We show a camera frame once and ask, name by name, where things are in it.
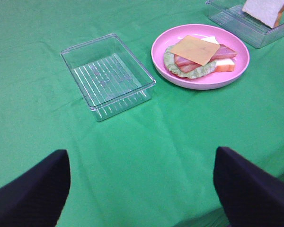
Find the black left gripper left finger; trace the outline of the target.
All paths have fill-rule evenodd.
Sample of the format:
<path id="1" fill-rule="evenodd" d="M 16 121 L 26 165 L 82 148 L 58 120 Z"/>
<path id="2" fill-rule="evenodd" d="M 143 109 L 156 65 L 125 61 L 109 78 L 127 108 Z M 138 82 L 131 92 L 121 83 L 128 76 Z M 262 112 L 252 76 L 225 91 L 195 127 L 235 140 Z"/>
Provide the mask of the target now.
<path id="1" fill-rule="evenodd" d="M 0 227 L 56 226 L 70 190 L 70 162 L 56 150 L 0 188 Z"/>

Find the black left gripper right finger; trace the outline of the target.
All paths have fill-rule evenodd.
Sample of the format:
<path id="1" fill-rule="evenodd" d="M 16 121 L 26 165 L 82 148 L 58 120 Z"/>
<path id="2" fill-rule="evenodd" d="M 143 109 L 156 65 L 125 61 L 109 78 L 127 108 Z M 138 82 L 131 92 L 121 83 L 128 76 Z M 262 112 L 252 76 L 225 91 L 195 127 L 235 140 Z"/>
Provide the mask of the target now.
<path id="1" fill-rule="evenodd" d="M 213 184 L 232 227 L 284 227 L 284 182 L 218 147 Z"/>

